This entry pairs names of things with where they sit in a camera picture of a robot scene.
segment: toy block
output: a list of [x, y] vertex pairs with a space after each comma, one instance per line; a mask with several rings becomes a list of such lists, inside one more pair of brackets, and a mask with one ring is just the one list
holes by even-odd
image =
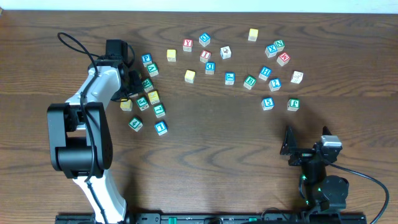
[[278, 49], [276, 48], [276, 46], [274, 44], [268, 45], [266, 48], [266, 55], [269, 58], [275, 56], [277, 52], [278, 52]]
[[135, 131], [139, 131], [143, 125], [142, 122], [140, 120], [138, 120], [137, 118], [133, 118], [130, 123], [129, 123], [130, 128], [132, 128]]
[[137, 100], [137, 105], [141, 111], [149, 107], [147, 99], [144, 96]]
[[132, 111], [132, 101], [126, 100], [126, 101], [120, 102], [120, 108], [123, 111]]
[[216, 63], [214, 62], [206, 62], [205, 74], [206, 75], [214, 75], [214, 71], [216, 70]]
[[303, 75], [304, 73], [302, 72], [294, 71], [291, 82], [299, 84], [303, 80]]
[[204, 47], [206, 47], [207, 45], [210, 44], [210, 40], [211, 40], [210, 35], [208, 35], [207, 33], [204, 33], [204, 34], [202, 34], [202, 35], [199, 37], [199, 43], [200, 43], [202, 46], [204, 46]]
[[300, 109], [300, 100], [290, 99], [289, 102], [287, 102], [287, 110], [297, 111], [298, 109]]
[[176, 62], [177, 61], [177, 51], [174, 49], [167, 50], [167, 60], [169, 62]]
[[276, 60], [280, 66], [284, 66], [287, 64], [287, 62], [289, 62], [290, 57], [287, 55], [287, 53], [283, 53], [281, 54], [278, 59]]
[[166, 115], [166, 112], [164, 111], [164, 107], [161, 104], [154, 106], [154, 111], [155, 111], [155, 115], [157, 118], [161, 118]]
[[280, 80], [278, 78], [275, 78], [271, 81], [269, 81], [269, 89], [270, 91], [277, 91], [281, 88], [282, 83], [280, 82]]
[[157, 94], [157, 91], [152, 91], [152, 92], [148, 93], [148, 98], [152, 105], [154, 105], [156, 103], [160, 103], [160, 99], [159, 99], [159, 95]]
[[258, 35], [259, 35], [259, 30], [257, 30], [257, 29], [250, 29], [248, 40], [250, 40], [250, 41], [256, 41]]
[[159, 71], [158, 71], [158, 69], [157, 69], [157, 66], [156, 66], [156, 64], [154, 64], [154, 63], [148, 65], [148, 66], [147, 66], [147, 69], [148, 69], [148, 72], [149, 72], [149, 76], [151, 76], [151, 77], [154, 77], [154, 76], [156, 76], [156, 75], [159, 74]]
[[235, 83], [235, 73], [226, 72], [225, 73], [225, 85], [234, 85]]
[[275, 40], [274, 45], [276, 49], [278, 49], [278, 52], [283, 51], [285, 48], [285, 42], [283, 40]]
[[269, 97], [265, 98], [261, 102], [262, 110], [271, 110], [274, 107], [274, 100]]
[[267, 68], [267, 67], [263, 67], [261, 69], [261, 72], [259, 74], [259, 78], [261, 78], [264, 81], [267, 81], [268, 77], [271, 75], [271, 69]]
[[187, 72], [185, 72], [185, 81], [193, 83], [194, 79], [195, 79], [195, 72], [187, 70]]
[[254, 84], [256, 84], [256, 81], [257, 80], [253, 76], [249, 75], [244, 81], [243, 86], [246, 87], [248, 90], [251, 90]]
[[164, 121], [161, 121], [161, 122], [155, 124], [155, 129], [157, 131], [157, 134], [159, 134], [159, 136], [167, 133], [167, 127], [166, 127], [166, 124], [164, 123]]
[[200, 54], [200, 61], [203, 63], [206, 63], [209, 61], [210, 57], [211, 57], [211, 53], [208, 52], [207, 50], [203, 50]]
[[182, 49], [187, 52], [192, 51], [192, 46], [193, 46], [193, 40], [190, 39], [184, 39], [184, 43], [182, 44]]
[[144, 86], [144, 90], [146, 93], [154, 89], [154, 85], [152, 84], [149, 78], [145, 79], [142, 82], [142, 85]]
[[148, 65], [150, 65], [152, 63], [152, 57], [150, 56], [150, 54], [145, 54], [141, 57], [142, 59], [142, 63], [144, 64], [144, 67], [147, 67]]
[[220, 50], [220, 55], [221, 55], [221, 58], [223, 58], [223, 59], [230, 58], [232, 55], [232, 52], [231, 52], [231, 49], [229, 48], [229, 46], [222, 47]]

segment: wooden table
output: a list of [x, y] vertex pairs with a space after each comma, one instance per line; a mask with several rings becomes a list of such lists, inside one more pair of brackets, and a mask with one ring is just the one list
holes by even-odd
[[[250, 28], [259, 29], [248, 42]], [[90, 61], [57, 39], [65, 31], [90, 52], [104, 54], [106, 39], [134, 47], [135, 68], [148, 77], [140, 56], [151, 53], [160, 75], [152, 80], [166, 109], [169, 132], [159, 137], [152, 107], [123, 112], [110, 103], [106, 115], [114, 147], [117, 186], [137, 210], [170, 212], [262, 212], [268, 207], [304, 206], [297, 190], [300, 168], [279, 156], [285, 126], [298, 143], [311, 147], [327, 125], [343, 142], [337, 164], [384, 182], [391, 200], [380, 223], [396, 223], [398, 212], [398, 16], [361, 14], [239, 14], [165, 12], [5, 11], [0, 17], [0, 222], [53, 223], [58, 213], [90, 213], [81, 189], [50, 164], [46, 110], [72, 96], [87, 76]], [[198, 37], [216, 63], [204, 74]], [[182, 40], [194, 40], [193, 52]], [[290, 62], [268, 59], [265, 46], [283, 39]], [[232, 58], [222, 60], [220, 47]], [[167, 49], [177, 49], [169, 63]], [[248, 75], [263, 66], [282, 88], [270, 92]], [[197, 73], [184, 82], [187, 69]], [[304, 72], [291, 84], [294, 70]], [[224, 73], [237, 74], [234, 86]], [[261, 100], [273, 97], [274, 109]], [[301, 100], [297, 112], [289, 98]], [[140, 116], [144, 127], [127, 123]], [[347, 212], [364, 212], [369, 222], [384, 202], [384, 192], [364, 178], [327, 167], [329, 175], [349, 180]]]

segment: white wall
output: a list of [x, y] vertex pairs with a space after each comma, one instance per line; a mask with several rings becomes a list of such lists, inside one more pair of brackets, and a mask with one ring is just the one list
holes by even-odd
[[0, 0], [3, 9], [398, 14], [398, 0]]

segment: wood grain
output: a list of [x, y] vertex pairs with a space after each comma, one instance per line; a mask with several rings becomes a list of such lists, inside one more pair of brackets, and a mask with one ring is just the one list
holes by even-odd
[[[257, 42], [248, 30], [259, 29]], [[169, 132], [159, 137], [150, 110], [106, 110], [114, 144], [113, 174], [133, 209], [163, 212], [262, 212], [267, 207], [303, 206], [297, 192], [300, 173], [279, 156], [285, 125], [311, 146], [328, 125], [343, 141], [338, 164], [384, 182], [391, 201], [380, 223], [395, 223], [398, 212], [398, 16], [364, 14], [239, 14], [166, 12], [4, 11], [0, 17], [0, 222], [53, 223], [58, 213], [90, 213], [83, 192], [50, 164], [46, 110], [65, 101], [86, 79], [87, 56], [63, 46], [57, 32], [80, 40], [90, 52], [104, 53], [106, 39], [132, 44], [139, 59], [151, 53], [160, 75], [155, 88], [166, 109]], [[216, 62], [204, 75], [198, 36], [211, 35], [206, 47]], [[194, 40], [193, 52], [182, 40]], [[292, 57], [284, 67], [266, 58], [265, 46], [286, 43]], [[222, 60], [220, 47], [233, 56]], [[166, 59], [177, 49], [177, 62]], [[268, 66], [282, 88], [271, 93], [258, 80], [243, 88], [247, 75]], [[197, 72], [185, 83], [187, 69]], [[293, 70], [304, 72], [290, 84]], [[234, 86], [224, 73], [236, 73]], [[275, 107], [263, 111], [265, 96]], [[286, 110], [290, 97], [301, 99], [297, 112]], [[127, 126], [133, 115], [144, 127]], [[347, 210], [372, 220], [384, 192], [376, 184], [327, 168], [349, 180]]]

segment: yellow cube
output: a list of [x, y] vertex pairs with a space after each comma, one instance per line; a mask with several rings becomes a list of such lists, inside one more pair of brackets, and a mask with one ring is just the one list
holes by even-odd
[[174, 50], [174, 49], [168, 49], [167, 50], [167, 60], [169, 62], [177, 61], [176, 55], [177, 55], [177, 51], [176, 50]]
[[195, 72], [187, 70], [187, 72], [185, 73], [185, 81], [193, 83], [194, 79], [195, 79]]
[[124, 111], [132, 111], [132, 101], [127, 100], [127, 101], [120, 102], [120, 108]]
[[152, 92], [148, 93], [148, 98], [152, 105], [154, 105], [156, 103], [160, 103], [160, 99], [159, 99], [159, 95], [157, 94], [157, 91], [152, 91]]
[[257, 29], [250, 29], [248, 40], [250, 40], [250, 41], [256, 41], [258, 35], [259, 35], [259, 30], [257, 30]]

